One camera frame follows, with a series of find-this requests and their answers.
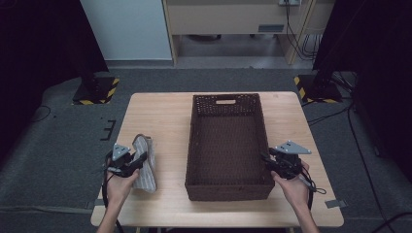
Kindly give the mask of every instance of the white wall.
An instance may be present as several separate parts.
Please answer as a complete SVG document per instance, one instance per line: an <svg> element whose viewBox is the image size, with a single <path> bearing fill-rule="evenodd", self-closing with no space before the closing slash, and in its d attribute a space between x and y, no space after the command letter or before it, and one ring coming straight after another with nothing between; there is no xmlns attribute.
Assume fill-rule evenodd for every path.
<svg viewBox="0 0 412 233"><path fill-rule="evenodd" d="M106 60L171 60L161 0L81 0Z"/></svg>

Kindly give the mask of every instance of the brown woven basket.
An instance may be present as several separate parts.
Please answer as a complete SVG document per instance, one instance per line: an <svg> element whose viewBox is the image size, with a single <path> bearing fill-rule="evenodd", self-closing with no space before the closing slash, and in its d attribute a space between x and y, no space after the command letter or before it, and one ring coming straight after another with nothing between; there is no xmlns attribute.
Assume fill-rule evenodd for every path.
<svg viewBox="0 0 412 233"><path fill-rule="evenodd" d="M275 183L258 94L194 95L185 187L191 201L266 199Z"/></svg>

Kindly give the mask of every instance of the metal bracket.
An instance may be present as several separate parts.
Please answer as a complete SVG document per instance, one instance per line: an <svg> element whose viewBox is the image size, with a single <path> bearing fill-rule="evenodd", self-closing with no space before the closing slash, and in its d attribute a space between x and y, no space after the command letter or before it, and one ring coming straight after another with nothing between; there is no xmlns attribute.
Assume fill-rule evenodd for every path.
<svg viewBox="0 0 412 233"><path fill-rule="evenodd" d="M285 153L285 154L311 154L312 153L312 151L304 148L301 145L298 145L292 142L291 140L288 140L281 146L275 147L274 150Z"/></svg>
<svg viewBox="0 0 412 233"><path fill-rule="evenodd" d="M121 146L117 143L115 143L113 145L113 154L112 154L112 160L116 161L118 160L120 157L124 156L125 154L127 154L130 151L130 148L125 147L125 146Z"/></svg>
<svg viewBox="0 0 412 233"><path fill-rule="evenodd" d="M339 208L344 208L347 207L348 204L346 203L345 200L331 200L331 201L325 201L325 204L328 209L334 208L334 207L339 207Z"/></svg>

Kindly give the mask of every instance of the gray cloth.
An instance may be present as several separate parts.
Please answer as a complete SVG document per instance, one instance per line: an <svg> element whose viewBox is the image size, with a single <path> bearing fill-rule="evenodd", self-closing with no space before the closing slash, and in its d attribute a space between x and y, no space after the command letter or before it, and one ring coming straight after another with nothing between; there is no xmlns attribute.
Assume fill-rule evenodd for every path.
<svg viewBox="0 0 412 233"><path fill-rule="evenodd" d="M155 151L153 147L153 140L143 134L138 134L133 141L133 147L136 150L135 159L140 154L147 152L148 159L143 162L143 167L140 169L139 178L134 182L133 188L140 188L149 193L156 191L155 182Z"/></svg>

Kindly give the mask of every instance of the table top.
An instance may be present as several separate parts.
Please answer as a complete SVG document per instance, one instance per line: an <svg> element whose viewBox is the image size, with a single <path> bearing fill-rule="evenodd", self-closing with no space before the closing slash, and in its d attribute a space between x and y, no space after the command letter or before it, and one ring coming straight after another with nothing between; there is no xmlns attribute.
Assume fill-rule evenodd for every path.
<svg viewBox="0 0 412 233"><path fill-rule="evenodd" d="M325 201L335 200L335 195L296 94L255 93L260 96L269 147L292 140L312 151L311 154L301 154L300 157L309 164L309 173L317 187L327 191L325 195L314 195L314 220L318 226L341 226L343 216L340 209L329 209L326 206ZM132 95L117 143L133 148L132 141L137 134L143 133L153 138L157 191L150 194L141 189L132 189L121 209L120 224L140 227L298 226L293 209L278 184L266 200L189 200L185 178L193 94L219 93L173 92ZM104 206L96 206L91 223L99 225L104 212Z"/></svg>

